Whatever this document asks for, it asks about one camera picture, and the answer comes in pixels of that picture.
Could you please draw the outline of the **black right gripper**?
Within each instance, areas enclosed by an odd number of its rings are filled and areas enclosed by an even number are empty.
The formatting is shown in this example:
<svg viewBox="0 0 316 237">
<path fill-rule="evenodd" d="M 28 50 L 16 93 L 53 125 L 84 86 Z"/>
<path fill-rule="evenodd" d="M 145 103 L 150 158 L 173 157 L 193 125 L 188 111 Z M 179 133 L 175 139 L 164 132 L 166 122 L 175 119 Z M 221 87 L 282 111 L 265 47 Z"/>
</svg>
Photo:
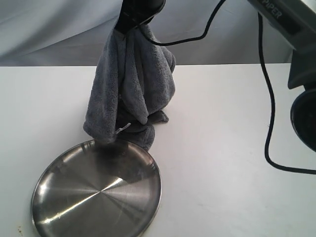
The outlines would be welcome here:
<svg viewBox="0 0 316 237">
<path fill-rule="evenodd" d="M 123 0 L 115 30 L 126 35 L 148 24 L 164 8 L 166 0 Z"/>
</svg>

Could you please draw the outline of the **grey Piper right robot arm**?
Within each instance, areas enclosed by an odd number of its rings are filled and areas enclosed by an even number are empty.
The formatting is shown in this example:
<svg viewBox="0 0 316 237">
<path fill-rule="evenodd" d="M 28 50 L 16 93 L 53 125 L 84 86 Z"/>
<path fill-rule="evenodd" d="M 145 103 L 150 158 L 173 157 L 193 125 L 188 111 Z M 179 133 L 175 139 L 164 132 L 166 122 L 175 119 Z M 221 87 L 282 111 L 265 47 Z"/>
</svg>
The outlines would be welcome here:
<svg viewBox="0 0 316 237">
<path fill-rule="evenodd" d="M 212 20 L 226 0 L 220 0 L 199 37 L 159 43 L 160 46 L 202 40 Z M 148 24 L 165 5 L 165 0 L 123 0 L 115 29 L 127 35 L 131 30 Z M 305 91 L 292 104 L 290 120 L 300 140 L 316 152 L 316 1 L 315 0 L 248 0 L 284 37 L 292 48 L 288 88 L 303 86 Z"/>
</svg>

